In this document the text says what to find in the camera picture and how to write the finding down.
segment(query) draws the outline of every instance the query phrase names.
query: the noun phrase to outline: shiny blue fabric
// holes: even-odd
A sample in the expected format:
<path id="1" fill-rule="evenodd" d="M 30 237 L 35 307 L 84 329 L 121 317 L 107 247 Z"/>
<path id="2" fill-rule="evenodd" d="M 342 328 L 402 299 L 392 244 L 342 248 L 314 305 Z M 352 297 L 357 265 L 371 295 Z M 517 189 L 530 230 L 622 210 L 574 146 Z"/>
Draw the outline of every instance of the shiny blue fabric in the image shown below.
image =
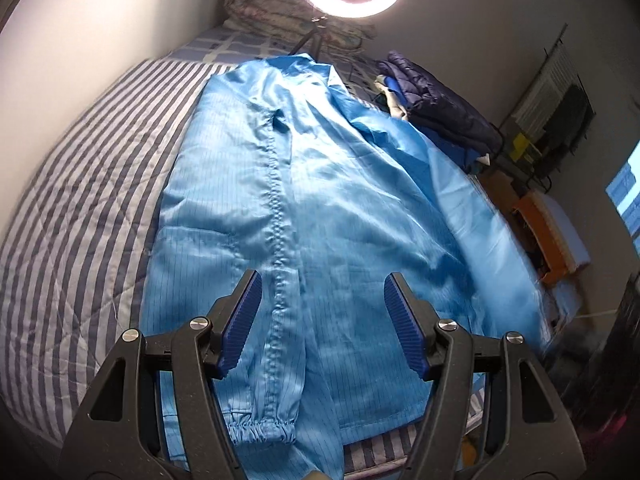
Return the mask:
<path id="1" fill-rule="evenodd" d="M 251 479 L 340 479 L 343 444 L 422 415 L 430 384 L 386 312 L 390 272 L 468 330 L 542 344 L 535 278 L 501 216 L 414 127 L 305 55 L 207 84 L 162 195 L 140 328 L 206 313 L 249 267 L 262 303 L 214 387 Z M 183 460 L 170 376 L 162 399 Z"/>

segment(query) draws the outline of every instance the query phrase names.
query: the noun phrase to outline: blue gripper pad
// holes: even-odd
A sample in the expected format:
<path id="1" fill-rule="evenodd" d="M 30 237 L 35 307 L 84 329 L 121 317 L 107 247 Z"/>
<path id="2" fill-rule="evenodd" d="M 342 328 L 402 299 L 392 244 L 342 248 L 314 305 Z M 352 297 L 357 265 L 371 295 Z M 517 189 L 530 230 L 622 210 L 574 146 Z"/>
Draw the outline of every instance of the blue gripper pad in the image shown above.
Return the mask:
<path id="1" fill-rule="evenodd" d="M 421 379 L 425 378 L 429 364 L 424 356 L 424 335 L 391 274 L 385 280 L 385 306 L 391 316 L 409 368 L 414 370 Z"/>
<path id="2" fill-rule="evenodd" d="M 218 369 L 223 377 L 238 364 L 244 343 L 254 323 L 262 299 L 262 277 L 256 272 L 238 302 L 238 307 L 222 335 L 222 356 Z"/>

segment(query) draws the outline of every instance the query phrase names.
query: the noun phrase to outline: window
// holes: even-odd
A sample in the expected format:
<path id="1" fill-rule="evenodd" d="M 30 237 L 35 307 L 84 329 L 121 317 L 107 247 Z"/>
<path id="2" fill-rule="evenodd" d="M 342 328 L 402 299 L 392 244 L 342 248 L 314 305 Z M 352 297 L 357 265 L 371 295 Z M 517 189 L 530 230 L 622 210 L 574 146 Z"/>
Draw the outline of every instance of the window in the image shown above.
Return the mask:
<path id="1" fill-rule="evenodd" d="M 607 194 L 622 216 L 640 254 L 640 142 L 607 186 Z"/>

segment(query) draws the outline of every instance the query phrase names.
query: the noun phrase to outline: purple puffer jacket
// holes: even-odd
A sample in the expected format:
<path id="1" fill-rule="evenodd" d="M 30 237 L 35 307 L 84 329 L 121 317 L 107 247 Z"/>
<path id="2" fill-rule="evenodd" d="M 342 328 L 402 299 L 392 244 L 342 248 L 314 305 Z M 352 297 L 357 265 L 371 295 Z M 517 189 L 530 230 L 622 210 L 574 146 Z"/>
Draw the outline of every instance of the purple puffer jacket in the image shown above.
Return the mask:
<path id="1" fill-rule="evenodd" d="M 502 136 L 478 110 L 431 73 L 392 50 L 377 63 L 383 75 L 398 81 L 409 107 L 409 121 L 428 126 L 446 139 L 478 153 L 497 155 Z"/>

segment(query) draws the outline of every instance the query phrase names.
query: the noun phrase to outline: striped mattress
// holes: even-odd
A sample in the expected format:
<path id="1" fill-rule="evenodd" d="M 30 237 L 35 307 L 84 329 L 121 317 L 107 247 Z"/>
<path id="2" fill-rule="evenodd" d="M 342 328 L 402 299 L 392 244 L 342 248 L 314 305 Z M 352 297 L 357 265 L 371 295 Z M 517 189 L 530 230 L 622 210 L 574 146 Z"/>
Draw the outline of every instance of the striped mattress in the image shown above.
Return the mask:
<path id="1" fill-rule="evenodd" d="M 138 324 L 160 193 L 200 91 L 242 60 L 206 55 L 183 60 L 179 50 L 116 81 L 47 155 L 0 246 L 0 394 L 25 429 L 56 446 L 116 338 Z M 367 63 L 341 63 L 338 73 L 366 102 L 358 66 Z M 482 390 L 468 429 L 481 405 Z M 345 446 L 347 476 L 399 468 L 416 428 Z"/>

